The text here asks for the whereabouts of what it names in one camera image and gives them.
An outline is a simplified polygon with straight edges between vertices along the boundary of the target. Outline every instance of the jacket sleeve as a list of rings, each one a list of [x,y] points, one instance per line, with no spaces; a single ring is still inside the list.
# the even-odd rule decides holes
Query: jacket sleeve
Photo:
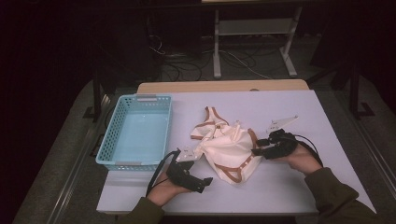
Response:
[[[164,211],[147,198],[140,198],[132,212],[121,217],[117,224],[158,224]]]
[[[318,223],[383,223],[379,216],[357,201],[359,193],[341,183],[329,168],[322,168],[305,178],[319,211]]]

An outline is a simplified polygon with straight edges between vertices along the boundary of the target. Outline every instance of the gray floor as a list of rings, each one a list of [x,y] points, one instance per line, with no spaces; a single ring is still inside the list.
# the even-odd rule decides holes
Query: gray floor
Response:
[[[262,43],[252,44],[241,50],[241,44],[248,41],[223,40],[221,69],[223,80],[264,79],[244,67],[230,66],[229,60],[236,56],[256,73],[274,79],[289,78],[277,48],[284,37],[265,37]],[[309,65],[319,37],[306,36],[295,38],[290,49],[290,57],[299,74],[298,78],[308,79],[320,71]],[[175,80],[213,80],[211,53],[203,54],[200,61],[173,57],[167,60],[179,66],[180,74],[174,66],[163,68],[162,81]],[[391,182],[382,170],[396,170],[395,146],[396,118],[382,102],[375,87],[361,79],[360,99],[374,110],[374,117],[363,117],[356,121],[347,111],[348,88],[333,91],[330,88],[332,75],[322,78],[310,86],[315,90],[331,122],[340,143],[354,167],[361,183],[371,198],[377,213],[385,223],[396,223],[396,201]],[[106,114],[117,97],[124,93],[134,93],[134,89],[118,90],[115,95],[104,100],[103,116],[97,123],[82,116],[88,106],[92,106],[92,84],[81,91],[70,110],[58,138],[42,166],[35,183],[31,187],[14,223],[114,223],[115,217],[98,213],[96,205],[107,170],[95,163],[90,156],[97,138],[105,132]],[[298,223],[316,223],[316,217],[298,217]]]

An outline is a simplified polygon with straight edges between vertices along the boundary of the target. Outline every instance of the blue plastic basket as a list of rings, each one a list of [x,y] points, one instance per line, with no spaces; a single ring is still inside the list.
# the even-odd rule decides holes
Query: blue plastic basket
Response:
[[[121,96],[96,162],[108,170],[155,170],[167,151],[171,118],[170,95]]]

